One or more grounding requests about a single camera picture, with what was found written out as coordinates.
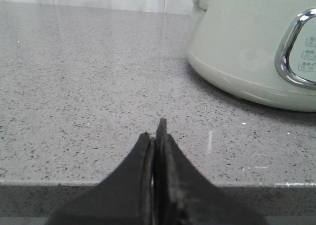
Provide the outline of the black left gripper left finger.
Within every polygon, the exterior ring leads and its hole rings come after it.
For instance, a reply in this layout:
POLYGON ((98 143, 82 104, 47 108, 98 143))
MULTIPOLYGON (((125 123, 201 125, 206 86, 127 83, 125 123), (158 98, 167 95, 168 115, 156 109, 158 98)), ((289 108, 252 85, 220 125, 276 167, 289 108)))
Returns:
POLYGON ((154 141, 140 134, 122 163, 101 183, 59 207, 48 225, 151 225, 154 141))

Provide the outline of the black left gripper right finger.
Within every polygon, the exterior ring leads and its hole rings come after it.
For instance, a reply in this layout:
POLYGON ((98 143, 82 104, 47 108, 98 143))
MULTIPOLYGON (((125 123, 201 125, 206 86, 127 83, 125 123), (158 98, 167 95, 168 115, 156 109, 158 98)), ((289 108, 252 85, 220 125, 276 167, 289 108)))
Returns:
POLYGON ((260 213, 209 182, 159 122, 154 157, 154 206, 158 225, 266 225, 260 213))

